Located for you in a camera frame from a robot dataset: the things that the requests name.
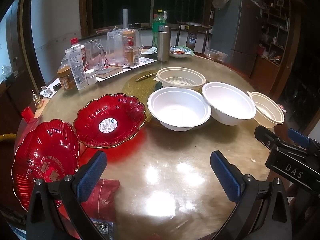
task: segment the yellow hose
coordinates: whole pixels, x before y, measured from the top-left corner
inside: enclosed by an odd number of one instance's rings
[[[15,140],[16,136],[17,135],[15,133],[5,133],[3,135],[0,135],[0,142],[9,141],[9,140]]]

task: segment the green plastic bottle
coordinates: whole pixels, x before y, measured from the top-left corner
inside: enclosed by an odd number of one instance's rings
[[[164,18],[162,10],[158,10],[156,18],[153,19],[152,23],[152,46],[157,47],[158,44],[158,26],[164,25]]]

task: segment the blue gripper pad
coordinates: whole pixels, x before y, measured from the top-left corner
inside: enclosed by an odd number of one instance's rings
[[[238,176],[239,179],[239,176],[242,175],[241,172],[237,168],[236,173],[239,172],[238,174],[231,172],[229,169],[233,168],[234,165],[231,165],[220,151],[214,151],[211,154],[210,165],[223,187],[224,192],[227,194],[228,199],[238,203],[241,198],[242,190],[241,185],[234,175]]]
[[[81,174],[80,169],[83,167],[84,174]],[[88,200],[93,188],[100,179],[101,174],[107,166],[107,155],[102,151],[97,153],[86,164],[79,169],[81,177],[79,181],[76,181],[76,197],[79,203]]]
[[[309,138],[292,128],[288,130],[288,137],[295,143],[299,144],[302,148],[307,149],[309,147]]]

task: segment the gold rim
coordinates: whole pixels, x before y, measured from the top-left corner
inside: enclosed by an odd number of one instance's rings
[[[99,97],[99,98],[96,98],[96,99],[93,99],[93,100],[89,101],[85,107],[81,108],[81,109],[78,111],[77,117],[76,117],[76,119],[73,121],[73,124],[72,124],[75,133],[76,133],[75,122],[76,122],[76,120],[78,119],[79,112],[80,112],[82,109],[85,109],[91,102],[93,102],[93,101],[98,101],[99,99],[101,99],[101,98],[104,97],[104,96],[112,96],[112,97],[114,97],[115,95],[125,95],[126,97],[129,97],[129,98],[135,98],[135,99],[138,101],[139,104],[141,104],[141,105],[144,106],[144,111],[143,111],[144,120],[143,120],[142,124],[138,127],[137,131],[136,131],[134,134],[132,134],[131,137],[129,137],[129,138],[127,138],[127,139],[125,139],[125,140],[123,140],[123,141],[121,141],[121,142],[119,142],[119,143],[117,143],[117,144],[115,144],[115,145],[110,145],[110,146],[91,146],[91,145],[88,145],[86,142],[84,142],[84,141],[82,141],[82,140],[79,139],[79,141],[80,141],[81,143],[83,143],[86,147],[91,148],[91,149],[100,149],[100,148],[102,148],[102,149],[109,149],[109,148],[116,147],[116,146],[118,146],[118,145],[120,145],[120,144],[122,144],[122,143],[124,143],[124,142],[126,142],[126,141],[129,141],[129,140],[132,139],[133,137],[135,137],[135,136],[137,135],[137,133],[140,131],[140,128],[141,128],[141,127],[144,125],[144,123],[146,122],[146,106],[144,105],[144,103],[140,102],[137,97],[135,97],[135,96],[128,96],[128,95],[126,95],[126,94],[124,94],[124,93],[116,93],[116,94],[114,94],[114,95],[112,95],[112,94],[106,94],[106,95],[103,95],[103,96],[101,96],[101,97]]]
[[[59,120],[59,121],[63,122],[61,119],[58,119],[58,118],[52,119],[51,121],[53,121],[53,120]],[[80,140],[79,140],[78,135],[76,134],[75,130],[73,129],[72,124],[69,123],[69,122],[63,122],[63,123],[67,123],[67,124],[70,125],[71,130],[73,131],[73,133],[76,135],[76,137],[77,137],[77,139],[78,139],[78,154],[77,154],[77,157],[76,157],[76,158],[77,158],[77,166],[76,166],[76,171],[75,171],[75,174],[76,174],[76,172],[78,171],[78,166],[79,166]],[[17,149],[15,150],[15,152],[14,152],[13,164],[12,164],[12,167],[11,167],[11,179],[12,179],[12,182],[13,182],[13,184],[12,184],[13,193],[14,193],[14,195],[16,196],[16,198],[19,200],[20,205],[22,206],[22,208],[23,208],[25,211],[28,211],[28,210],[24,208],[24,206],[23,206],[22,203],[21,203],[20,198],[18,198],[18,196],[17,196],[17,194],[16,194],[16,192],[15,192],[15,190],[14,190],[14,179],[13,179],[13,176],[12,176],[12,170],[13,170],[13,165],[14,165],[14,163],[15,163],[15,161],[16,161],[16,154],[17,154],[18,149],[19,149],[20,146],[23,144],[23,142],[24,142],[25,138],[27,137],[27,135],[28,135],[29,133],[33,132],[36,128],[34,128],[33,130],[31,130],[30,132],[28,132],[28,133],[26,134],[26,136],[23,138],[22,142],[19,144],[19,146],[18,146]]]

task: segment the screw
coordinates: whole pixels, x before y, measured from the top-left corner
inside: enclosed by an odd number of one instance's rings
[[[276,184],[278,184],[278,185],[280,185],[280,184],[281,184],[281,179],[279,179],[279,178],[275,178],[275,180],[276,180]]]
[[[42,182],[43,182],[43,179],[37,179],[37,180],[36,180],[36,184],[37,184],[37,185],[41,185]]]
[[[72,179],[72,175],[66,175],[65,177],[64,177],[64,180],[65,181],[70,181]]]
[[[253,180],[253,177],[252,177],[252,175],[250,175],[250,174],[245,174],[244,178],[245,178],[247,181],[252,181],[252,180]]]

